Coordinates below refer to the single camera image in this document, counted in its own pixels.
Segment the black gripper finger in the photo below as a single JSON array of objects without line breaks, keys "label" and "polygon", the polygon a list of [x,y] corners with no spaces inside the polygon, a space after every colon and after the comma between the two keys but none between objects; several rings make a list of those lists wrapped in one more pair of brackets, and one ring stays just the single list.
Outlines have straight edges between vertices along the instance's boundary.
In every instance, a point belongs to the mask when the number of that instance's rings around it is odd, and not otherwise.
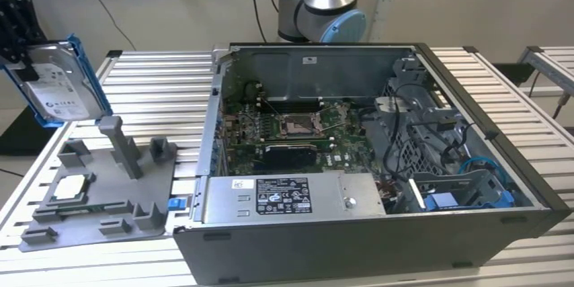
[{"label": "black gripper finger", "polygon": [[22,81],[36,81],[38,80],[38,72],[32,67],[32,59],[28,54],[28,46],[26,44],[20,44],[18,47],[18,57],[20,59],[20,63],[23,67],[18,70],[18,76]]}]

